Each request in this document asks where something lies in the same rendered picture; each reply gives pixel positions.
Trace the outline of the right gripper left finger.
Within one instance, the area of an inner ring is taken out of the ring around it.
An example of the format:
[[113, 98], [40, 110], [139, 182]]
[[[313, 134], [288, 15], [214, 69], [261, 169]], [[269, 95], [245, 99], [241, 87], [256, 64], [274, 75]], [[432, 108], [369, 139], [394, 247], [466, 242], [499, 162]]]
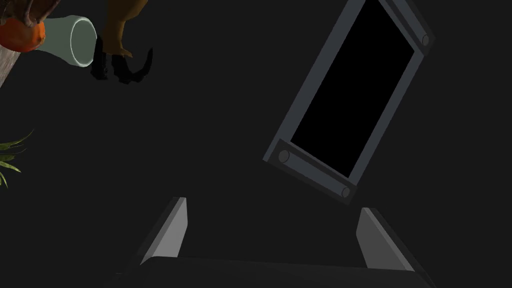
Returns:
[[132, 257], [139, 266], [149, 258], [176, 258], [188, 227], [187, 200], [173, 197]]

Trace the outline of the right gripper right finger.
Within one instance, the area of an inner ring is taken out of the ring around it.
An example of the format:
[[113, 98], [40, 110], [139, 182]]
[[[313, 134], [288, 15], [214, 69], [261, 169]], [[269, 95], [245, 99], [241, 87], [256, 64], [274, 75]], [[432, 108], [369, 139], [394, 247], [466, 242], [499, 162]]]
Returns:
[[424, 271], [398, 234], [375, 208], [361, 209], [356, 237], [368, 268]]

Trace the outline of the green leafy plant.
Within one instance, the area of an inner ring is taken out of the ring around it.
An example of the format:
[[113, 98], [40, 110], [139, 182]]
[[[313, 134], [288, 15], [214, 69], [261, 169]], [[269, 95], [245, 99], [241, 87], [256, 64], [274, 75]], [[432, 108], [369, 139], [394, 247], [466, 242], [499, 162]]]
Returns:
[[9, 183], [3, 173], [3, 170], [10, 170], [21, 173], [21, 170], [13, 165], [13, 162], [17, 156], [19, 156], [22, 152], [26, 150], [26, 148], [16, 151], [17, 148], [23, 147], [24, 141], [28, 139], [34, 132], [34, 129], [31, 130], [28, 135], [9, 142], [0, 142], [0, 187], [9, 188]]

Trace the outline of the brown animal figurine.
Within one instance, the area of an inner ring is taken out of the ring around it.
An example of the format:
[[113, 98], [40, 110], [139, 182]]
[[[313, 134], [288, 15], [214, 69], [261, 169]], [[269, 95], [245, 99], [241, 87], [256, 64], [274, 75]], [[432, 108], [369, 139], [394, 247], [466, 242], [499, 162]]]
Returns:
[[127, 21], [139, 16], [148, 0], [107, 0], [106, 20], [101, 36], [95, 42], [91, 76], [96, 80], [108, 79], [107, 55], [111, 56], [113, 74], [123, 84], [141, 82], [150, 72], [154, 51], [151, 48], [146, 56], [144, 66], [132, 72], [126, 57], [132, 54], [123, 48], [123, 34]]

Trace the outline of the pale green vase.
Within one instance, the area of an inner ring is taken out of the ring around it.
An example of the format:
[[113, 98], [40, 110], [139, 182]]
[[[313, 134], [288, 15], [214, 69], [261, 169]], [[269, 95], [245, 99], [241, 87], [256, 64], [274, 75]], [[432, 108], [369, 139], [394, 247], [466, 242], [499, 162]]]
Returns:
[[44, 20], [44, 43], [37, 50], [56, 56], [72, 66], [88, 67], [94, 58], [97, 31], [93, 23], [78, 15]]

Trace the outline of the orange pot with plant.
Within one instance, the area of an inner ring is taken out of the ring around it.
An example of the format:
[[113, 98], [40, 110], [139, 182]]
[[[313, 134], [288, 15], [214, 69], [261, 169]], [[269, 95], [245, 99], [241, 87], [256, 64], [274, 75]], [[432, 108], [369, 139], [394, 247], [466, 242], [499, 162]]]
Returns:
[[43, 21], [61, 0], [0, 0], [0, 45], [18, 53], [41, 46], [46, 38]]

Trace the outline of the dark framed wall picture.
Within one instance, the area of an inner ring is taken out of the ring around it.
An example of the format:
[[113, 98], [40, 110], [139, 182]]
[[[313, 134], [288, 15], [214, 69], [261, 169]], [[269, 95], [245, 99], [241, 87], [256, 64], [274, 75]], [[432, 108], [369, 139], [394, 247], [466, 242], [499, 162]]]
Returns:
[[435, 37], [413, 0], [342, 2], [263, 160], [348, 204]]

